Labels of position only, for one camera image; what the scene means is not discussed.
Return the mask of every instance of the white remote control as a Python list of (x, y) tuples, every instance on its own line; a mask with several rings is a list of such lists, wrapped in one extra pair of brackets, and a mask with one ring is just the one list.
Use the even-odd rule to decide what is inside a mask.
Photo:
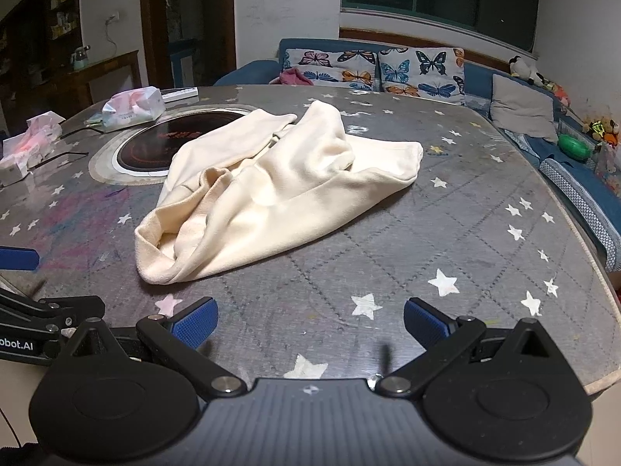
[(198, 87), (189, 87), (187, 89), (180, 89), (179, 91), (167, 92), (163, 94), (161, 98), (164, 100), (164, 103), (170, 103), (185, 98), (191, 98), (192, 96), (198, 96)]

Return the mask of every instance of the blue sofa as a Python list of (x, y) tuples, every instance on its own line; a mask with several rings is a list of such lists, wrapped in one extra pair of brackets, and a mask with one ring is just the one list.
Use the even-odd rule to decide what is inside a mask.
[[(218, 80), (215, 85), (267, 84), (278, 77), (283, 69), (284, 53), (287, 49), (321, 50), (325, 52), (343, 52), (364, 50), (380, 52), (389, 48), (386, 45), (351, 42), (349, 40), (323, 40), (317, 38), (285, 38), (278, 48), (278, 59), (262, 59), (253, 61), (239, 70), (229, 73)], [(379, 77), (379, 65), (376, 75)], [(553, 100), (554, 120), (558, 131), (582, 138), (589, 142), (581, 133), (581, 124), (561, 111), (558, 99), (549, 91), (510, 77), (478, 64), (466, 63), (464, 66), (466, 104), (494, 124), (489, 115), (492, 100), (493, 76), (503, 75), (512, 78), (544, 93)], [(542, 138), (511, 133), (499, 130), (513, 142), (524, 157), (547, 177), (563, 194), (561, 199), (572, 210), (578, 221), (586, 229), (598, 248), (604, 253), (606, 271), (621, 270), (621, 202), (607, 186), (599, 180), (593, 169), (595, 163), (579, 163), (565, 155), (557, 145)]]

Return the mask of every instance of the kettle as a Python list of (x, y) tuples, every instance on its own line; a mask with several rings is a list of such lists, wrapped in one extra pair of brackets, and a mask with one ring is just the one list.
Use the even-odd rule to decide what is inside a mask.
[(70, 62), (73, 65), (73, 70), (82, 70), (82, 68), (86, 68), (88, 66), (88, 56), (86, 55), (86, 51), (89, 51), (91, 46), (85, 45), (82, 47), (78, 47), (75, 52), (71, 55)]

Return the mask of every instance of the butterfly cushion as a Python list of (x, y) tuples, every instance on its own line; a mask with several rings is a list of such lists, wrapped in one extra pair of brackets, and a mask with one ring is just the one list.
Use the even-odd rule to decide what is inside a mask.
[(308, 49), (287, 49), (284, 68), (297, 68), (314, 85), (348, 87), (367, 91), (379, 90), (375, 69), (375, 52), (323, 52)]
[(466, 104), (463, 49), (389, 49), (379, 59), (384, 91)]

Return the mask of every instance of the cream cloth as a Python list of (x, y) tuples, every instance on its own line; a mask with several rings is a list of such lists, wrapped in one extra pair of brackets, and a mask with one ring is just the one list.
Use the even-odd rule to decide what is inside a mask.
[(179, 149), (135, 231), (146, 282), (187, 282), (293, 249), (416, 179), (418, 142), (346, 135), (338, 110), (319, 101), (295, 119), (256, 110)]

